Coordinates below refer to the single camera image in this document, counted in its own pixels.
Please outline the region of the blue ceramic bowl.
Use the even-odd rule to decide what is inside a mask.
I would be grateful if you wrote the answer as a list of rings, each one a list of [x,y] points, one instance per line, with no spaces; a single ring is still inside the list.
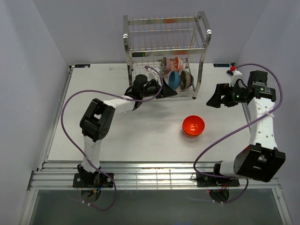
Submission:
[[[168,78],[168,86],[173,90],[176,90],[181,83],[180,74],[177,71],[172,71]]]

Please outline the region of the brown bowl dark patterned rim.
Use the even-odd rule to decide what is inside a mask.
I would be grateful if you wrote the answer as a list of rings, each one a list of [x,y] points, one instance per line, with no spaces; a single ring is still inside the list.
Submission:
[[[180,74],[180,88],[182,90],[187,90],[194,83],[194,78],[188,71],[182,71]]]

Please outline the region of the grey leaf patterned bowl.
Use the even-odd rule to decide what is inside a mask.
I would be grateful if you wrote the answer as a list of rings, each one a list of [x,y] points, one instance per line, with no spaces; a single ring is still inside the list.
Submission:
[[[172,63],[171,61],[163,57],[160,63],[160,73],[161,75],[167,75],[172,71]]]

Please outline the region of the orange floral white bowl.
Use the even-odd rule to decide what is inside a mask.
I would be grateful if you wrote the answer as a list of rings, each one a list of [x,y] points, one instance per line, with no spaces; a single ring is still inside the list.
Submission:
[[[181,58],[175,57],[172,61],[172,70],[180,73],[183,70],[184,64]]]

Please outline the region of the orange plastic bowl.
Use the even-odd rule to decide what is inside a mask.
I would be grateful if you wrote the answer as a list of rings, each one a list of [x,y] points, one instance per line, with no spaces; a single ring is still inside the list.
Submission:
[[[189,137],[198,137],[205,130],[205,122],[197,115],[187,116],[183,120],[182,130]]]

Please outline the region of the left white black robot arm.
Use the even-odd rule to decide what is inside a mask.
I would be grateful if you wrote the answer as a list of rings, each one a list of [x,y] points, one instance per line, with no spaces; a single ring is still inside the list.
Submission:
[[[162,85],[147,76],[137,75],[133,85],[128,87],[121,98],[101,101],[93,99],[80,121],[80,128],[84,138],[84,158],[77,170],[81,179],[88,187],[95,187],[99,183],[100,168],[99,155],[102,140],[109,132],[113,117],[120,113],[136,110],[144,98],[168,98],[177,95],[163,80]]]

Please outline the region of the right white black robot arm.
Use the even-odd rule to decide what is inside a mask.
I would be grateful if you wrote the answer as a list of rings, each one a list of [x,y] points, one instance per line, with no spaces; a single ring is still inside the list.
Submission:
[[[207,106],[233,107],[245,103],[250,112],[249,145],[233,161],[219,161],[214,166],[212,182],[223,186],[229,177],[245,177],[269,182],[285,162],[285,153],[278,150],[274,137],[273,113],[276,91],[267,85],[268,73],[252,71],[247,84],[239,86],[242,74],[229,69],[230,83],[216,85]]]

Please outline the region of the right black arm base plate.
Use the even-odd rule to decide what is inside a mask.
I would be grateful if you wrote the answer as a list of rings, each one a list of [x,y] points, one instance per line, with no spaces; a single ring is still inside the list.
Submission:
[[[214,178],[211,176],[204,176],[199,173],[193,173],[191,180],[196,181],[198,187],[239,187],[239,180],[227,178]]]

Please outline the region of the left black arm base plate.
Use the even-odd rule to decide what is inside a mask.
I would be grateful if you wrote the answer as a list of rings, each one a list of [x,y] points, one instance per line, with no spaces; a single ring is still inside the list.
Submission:
[[[113,173],[108,173],[111,178],[108,178],[102,173],[96,173],[96,175],[82,175],[76,173],[74,175],[72,187],[74,188],[112,188],[113,182],[112,178],[114,177]]]

